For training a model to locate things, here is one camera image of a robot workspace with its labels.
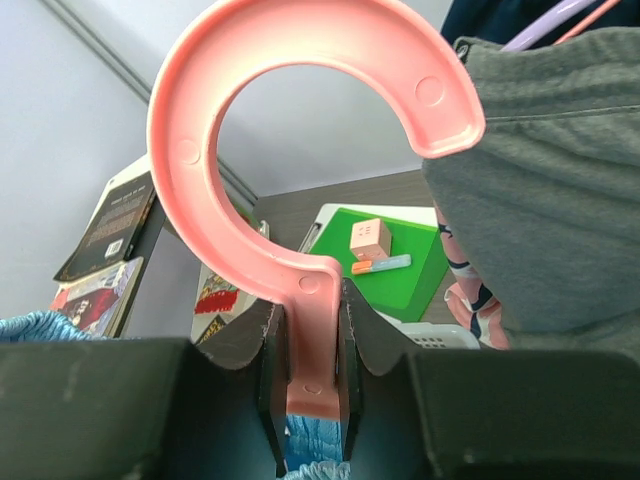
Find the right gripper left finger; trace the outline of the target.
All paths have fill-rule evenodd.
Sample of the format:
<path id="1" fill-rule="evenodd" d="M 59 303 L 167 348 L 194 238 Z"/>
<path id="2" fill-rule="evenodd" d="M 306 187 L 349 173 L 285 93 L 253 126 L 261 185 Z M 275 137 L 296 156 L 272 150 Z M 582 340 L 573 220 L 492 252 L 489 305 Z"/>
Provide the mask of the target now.
<path id="1" fill-rule="evenodd" d="M 286 317 L 256 302 L 201 345 L 107 340 L 55 312 L 1 323 L 5 479 L 275 479 Z"/>

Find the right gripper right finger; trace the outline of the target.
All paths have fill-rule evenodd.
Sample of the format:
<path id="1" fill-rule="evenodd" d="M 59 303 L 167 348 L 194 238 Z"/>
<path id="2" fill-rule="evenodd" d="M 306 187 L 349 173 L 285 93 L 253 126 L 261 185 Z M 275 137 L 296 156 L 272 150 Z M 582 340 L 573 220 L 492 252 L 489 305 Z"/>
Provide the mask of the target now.
<path id="1" fill-rule="evenodd" d="M 345 280 L 338 387 L 355 479 L 639 475 L 639 367 L 620 354 L 426 349 Z"/>

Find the light blue shorts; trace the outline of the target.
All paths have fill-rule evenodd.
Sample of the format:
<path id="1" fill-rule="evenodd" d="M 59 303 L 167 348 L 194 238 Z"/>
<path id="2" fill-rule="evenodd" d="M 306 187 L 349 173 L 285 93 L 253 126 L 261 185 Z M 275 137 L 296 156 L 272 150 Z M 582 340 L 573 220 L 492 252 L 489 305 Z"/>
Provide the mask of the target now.
<path id="1" fill-rule="evenodd" d="M 102 340 L 82 331 L 70 318 L 55 311 L 34 311 L 1 321 L 1 341 L 57 342 Z M 289 415 L 286 419 L 286 479 L 349 479 L 351 468 L 343 460 L 337 422 Z"/>

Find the pink plastic hanger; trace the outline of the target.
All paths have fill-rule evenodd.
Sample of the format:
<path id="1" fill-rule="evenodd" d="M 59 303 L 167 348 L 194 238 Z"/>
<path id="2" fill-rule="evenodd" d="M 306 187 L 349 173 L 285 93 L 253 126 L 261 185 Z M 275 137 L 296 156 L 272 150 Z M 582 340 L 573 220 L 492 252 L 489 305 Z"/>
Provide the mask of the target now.
<path id="1" fill-rule="evenodd" d="M 287 410 L 334 420 L 341 266 L 259 235 L 230 203 L 217 166 L 219 129 L 237 94 L 268 71 L 299 64 L 366 83 L 393 109 L 423 158 L 471 148 L 483 136 L 485 118 L 450 45 L 399 1 L 220 1 L 165 59 L 147 120 L 161 204 L 203 263 L 285 308 L 292 368 Z"/>

